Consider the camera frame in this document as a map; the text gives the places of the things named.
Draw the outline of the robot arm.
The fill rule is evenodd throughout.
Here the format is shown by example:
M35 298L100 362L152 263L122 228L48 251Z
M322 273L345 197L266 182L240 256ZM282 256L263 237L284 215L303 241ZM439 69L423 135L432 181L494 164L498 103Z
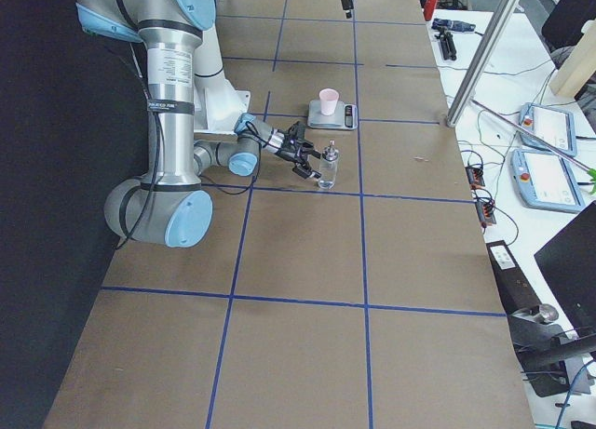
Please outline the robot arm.
M213 205L201 178L212 167L253 178L262 151L316 176L305 126L269 126L249 113L250 95L224 74L215 28L216 0L76 0L88 34L143 44L147 68L137 71L146 98L149 168L117 185L104 217L123 241L170 248L197 244Z

